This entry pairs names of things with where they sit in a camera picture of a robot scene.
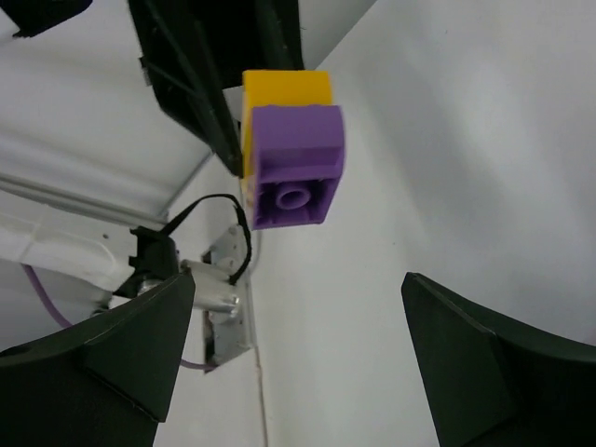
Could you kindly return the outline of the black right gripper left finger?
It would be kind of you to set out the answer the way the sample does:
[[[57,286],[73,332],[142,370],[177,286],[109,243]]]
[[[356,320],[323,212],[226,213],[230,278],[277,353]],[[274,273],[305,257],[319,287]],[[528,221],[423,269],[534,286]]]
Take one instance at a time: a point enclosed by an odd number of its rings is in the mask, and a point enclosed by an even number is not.
[[[195,282],[179,274],[1,354],[4,446],[151,446],[169,413]]]

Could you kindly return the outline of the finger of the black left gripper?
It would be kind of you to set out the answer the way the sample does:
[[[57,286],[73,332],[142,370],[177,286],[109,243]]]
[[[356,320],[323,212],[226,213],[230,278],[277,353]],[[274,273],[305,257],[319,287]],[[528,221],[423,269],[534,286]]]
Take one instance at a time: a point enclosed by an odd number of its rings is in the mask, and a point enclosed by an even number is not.
[[[256,0],[254,5],[265,67],[303,70],[299,2]]]
[[[140,64],[160,109],[240,177],[242,154],[214,58],[189,1],[129,1]]]

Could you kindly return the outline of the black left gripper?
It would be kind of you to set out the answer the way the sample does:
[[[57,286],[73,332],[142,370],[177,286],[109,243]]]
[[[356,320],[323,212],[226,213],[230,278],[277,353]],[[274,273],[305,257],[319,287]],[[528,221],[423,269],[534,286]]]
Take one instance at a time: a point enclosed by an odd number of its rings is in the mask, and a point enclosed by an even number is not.
[[[1,10],[18,27],[14,38],[30,38],[86,11],[92,0],[1,0]]]

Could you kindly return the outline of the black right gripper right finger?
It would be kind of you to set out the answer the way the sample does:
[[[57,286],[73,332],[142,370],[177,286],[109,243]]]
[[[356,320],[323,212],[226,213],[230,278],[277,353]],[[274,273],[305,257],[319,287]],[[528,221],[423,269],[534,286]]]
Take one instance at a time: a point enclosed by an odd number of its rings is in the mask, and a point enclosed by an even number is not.
[[[594,445],[594,346],[419,273],[406,274],[401,296],[441,446]]]

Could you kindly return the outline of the yellow curved lego brick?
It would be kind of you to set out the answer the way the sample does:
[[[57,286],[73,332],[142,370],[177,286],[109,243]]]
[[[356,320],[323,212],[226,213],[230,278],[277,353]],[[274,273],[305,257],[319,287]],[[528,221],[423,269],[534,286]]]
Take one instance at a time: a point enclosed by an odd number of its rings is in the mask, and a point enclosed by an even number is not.
[[[247,70],[242,74],[243,101],[241,151],[242,193],[248,205],[254,201],[252,150],[252,109],[269,105],[332,105],[332,84],[326,71]]]

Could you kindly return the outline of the purple patterned lego brick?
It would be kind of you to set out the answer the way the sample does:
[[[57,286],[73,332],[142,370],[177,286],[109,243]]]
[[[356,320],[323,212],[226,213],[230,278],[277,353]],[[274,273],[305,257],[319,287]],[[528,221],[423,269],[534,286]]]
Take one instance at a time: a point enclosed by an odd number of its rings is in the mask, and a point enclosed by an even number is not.
[[[321,224],[345,165],[345,127],[337,105],[278,106],[252,110],[255,229]]]

